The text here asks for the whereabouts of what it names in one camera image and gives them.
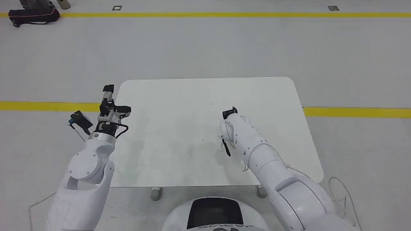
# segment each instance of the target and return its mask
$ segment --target bag strap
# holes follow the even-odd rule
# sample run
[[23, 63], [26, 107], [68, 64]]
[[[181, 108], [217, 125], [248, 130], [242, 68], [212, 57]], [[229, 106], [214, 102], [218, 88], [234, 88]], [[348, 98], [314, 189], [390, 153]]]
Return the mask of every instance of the bag strap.
[[[21, 24], [18, 24], [17, 22], [15, 22], [15, 21], [12, 21], [13, 22], [13, 26], [14, 27], [20, 27], [21, 26]], [[45, 24], [49, 24], [49, 23], [51, 23], [51, 22], [45, 22], [45, 23], [35, 23], [35, 22], [25, 22], [24, 24], [35, 24], [35, 25], [45, 25]]]
[[51, 22], [45, 22], [45, 23], [35, 23], [35, 22], [25, 22], [26, 24], [35, 24], [35, 25], [45, 25], [45, 24], [49, 24]]

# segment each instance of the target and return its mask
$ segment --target table leg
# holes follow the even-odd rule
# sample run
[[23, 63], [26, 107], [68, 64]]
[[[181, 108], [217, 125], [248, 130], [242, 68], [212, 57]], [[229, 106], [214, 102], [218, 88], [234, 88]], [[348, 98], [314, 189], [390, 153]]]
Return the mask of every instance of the table leg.
[[158, 201], [161, 198], [161, 193], [162, 193], [162, 187], [152, 187], [152, 200], [153, 201]]
[[257, 185], [256, 189], [257, 189], [258, 197], [260, 197], [260, 198], [266, 198], [267, 197], [267, 192], [265, 191], [265, 189], [262, 185]]

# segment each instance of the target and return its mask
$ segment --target cable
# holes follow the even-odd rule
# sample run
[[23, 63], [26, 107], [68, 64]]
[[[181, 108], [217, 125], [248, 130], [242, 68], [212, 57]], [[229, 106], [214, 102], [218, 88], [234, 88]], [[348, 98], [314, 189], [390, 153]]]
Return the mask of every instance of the cable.
[[[360, 220], [358, 219], [357, 211], [356, 211], [355, 206], [354, 206], [353, 198], [351, 197], [351, 194], [349, 193], [348, 188], [345, 186], [345, 184], [343, 183], [343, 181], [341, 181], [341, 179], [337, 178], [336, 176], [332, 176], [331, 178], [329, 178], [329, 180], [328, 180], [329, 192], [331, 193], [332, 197], [336, 198], [335, 195], [334, 195], [334, 193], [333, 193], [333, 190], [332, 190], [332, 188], [331, 188], [331, 181], [332, 181], [333, 179], [339, 181], [340, 184], [342, 184], [342, 186], [344, 187], [345, 191], [347, 192], [348, 197], [349, 197], [349, 199], [351, 200], [351, 204], [353, 205], [354, 215], [355, 215], [355, 218], [356, 218], [356, 221], [357, 221], [356, 223], [353, 223], [353, 224], [354, 224], [353, 226], [356, 227], [357, 224], [358, 224], [358, 227], [359, 227], [360, 230], [362, 231], [362, 227], [361, 227], [361, 224], [360, 224]], [[347, 196], [344, 198], [344, 215], [343, 215], [342, 217], [345, 216], [345, 208], [346, 208], [346, 207], [347, 207]]]
[[56, 192], [54, 192], [53, 194], [50, 194], [49, 196], [47, 196], [47, 197], [44, 198], [43, 200], [38, 201], [37, 203], [34, 203], [34, 204], [32, 204], [32, 205], [30, 205], [30, 206], [28, 207], [28, 218], [29, 218], [29, 222], [30, 222], [30, 231], [33, 231], [33, 221], [31, 220], [31, 208], [34, 207], [34, 206], [36, 206], [36, 205], [39, 205], [39, 204], [42, 203], [43, 201], [46, 201], [48, 198], [52, 197], [52, 196], [55, 195], [55, 194], [56, 194]]
[[128, 130], [128, 126], [127, 126], [127, 125], [124, 125], [124, 124], [121, 124], [121, 123], [116, 123], [116, 125], [117, 125], [117, 126], [122, 126], [122, 127], [125, 127], [125, 128], [126, 128], [126, 129], [123, 130], [120, 134], [118, 134], [118, 135], [116, 136], [116, 139], [117, 139], [117, 138], [119, 138], [120, 135], [123, 135], [123, 134]]
[[69, 125], [72, 129], [75, 130], [75, 132], [80, 136], [80, 138], [83, 140], [83, 142], [85, 142], [84, 138], [80, 135], [80, 133], [78, 133], [78, 131], [76, 130], [76, 128], [73, 125]]

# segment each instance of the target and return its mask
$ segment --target black case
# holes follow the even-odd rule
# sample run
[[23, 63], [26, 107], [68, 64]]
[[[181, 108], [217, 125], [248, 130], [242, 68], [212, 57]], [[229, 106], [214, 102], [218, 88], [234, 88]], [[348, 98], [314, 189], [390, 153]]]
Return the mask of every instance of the black case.
[[60, 13], [55, 8], [50, 9], [29, 9], [29, 10], [10, 10], [8, 12], [14, 27], [22, 24], [48, 24], [60, 18]]

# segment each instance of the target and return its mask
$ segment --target white cable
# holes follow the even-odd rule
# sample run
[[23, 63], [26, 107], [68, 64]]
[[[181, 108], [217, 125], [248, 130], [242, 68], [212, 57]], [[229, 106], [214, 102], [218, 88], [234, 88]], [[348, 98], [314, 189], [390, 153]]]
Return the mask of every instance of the white cable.
[[80, 133], [78, 133], [78, 131], [76, 130], [75, 127], [73, 127], [73, 129], [75, 130], [75, 132], [80, 136], [80, 138], [83, 140], [83, 142], [85, 142], [84, 138], [80, 135]]
[[46, 201], [48, 198], [52, 197], [52, 196], [55, 195], [55, 194], [56, 194], [56, 192], [54, 192], [53, 194], [50, 194], [49, 196], [47, 196], [47, 197], [44, 198], [43, 200], [38, 201], [37, 203], [34, 203], [34, 204], [32, 204], [32, 205], [30, 205], [30, 206], [28, 207], [28, 219], [29, 219], [29, 221], [30, 221], [30, 231], [33, 231], [33, 221], [31, 220], [31, 208], [34, 207], [34, 206], [36, 206], [36, 205], [39, 205], [39, 204], [42, 203], [43, 201]]
[[[355, 218], [356, 218], [356, 221], [357, 221], [356, 223], [353, 223], [353, 226], [356, 227], [357, 224], [358, 224], [358, 227], [359, 227], [360, 230], [362, 231], [362, 227], [361, 227], [361, 224], [360, 224], [360, 220], [358, 219], [357, 211], [356, 211], [355, 206], [354, 206], [353, 198], [351, 197], [351, 194], [349, 193], [348, 188], [345, 186], [345, 184], [343, 183], [343, 181], [341, 181], [341, 179], [337, 178], [336, 176], [332, 176], [332, 177], [329, 178], [329, 180], [328, 180], [328, 188], [329, 188], [329, 192], [331, 193], [331, 196], [335, 198], [335, 195], [334, 195], [333, 190], [332, 190], [332, 188], [331, 188], [331, 181], [332, 181], [333, 179], [339, 181], [340, 184], [342, 184], [342, 186], [344, 187], [345, 191], [347, 192], [348, 197], [349, 197], [349, 199], [351, 200], [351, 205], [353, 206], [354, 215], [355, 215]], [[346, 200], [347, 200], [347, 196], [346, 196], [345, 199], [344, 199], [344, 215], [343, 215], [343, 217], [345, 216], [345, 208], [347, 207], [347, 202], [346, 202]]]

